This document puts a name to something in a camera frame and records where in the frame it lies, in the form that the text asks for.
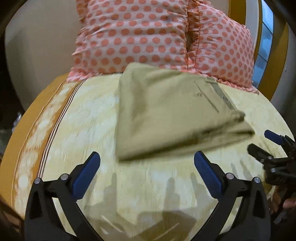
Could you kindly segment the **person right hand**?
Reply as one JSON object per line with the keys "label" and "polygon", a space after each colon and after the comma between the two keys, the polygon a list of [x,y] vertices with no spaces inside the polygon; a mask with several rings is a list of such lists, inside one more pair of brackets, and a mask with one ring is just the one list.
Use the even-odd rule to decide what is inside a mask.
{"label": "person right hand", "polygon": [[269,205],[269,212],[270,214],[277,212],[280,206],[283,209],[295,208],[295,203],[295,197],[292,197],[290,199],[285,200],[284,203],[281,204],[280,187],[276,186],[273,193],[273,197],[271,198],[271,203]]}

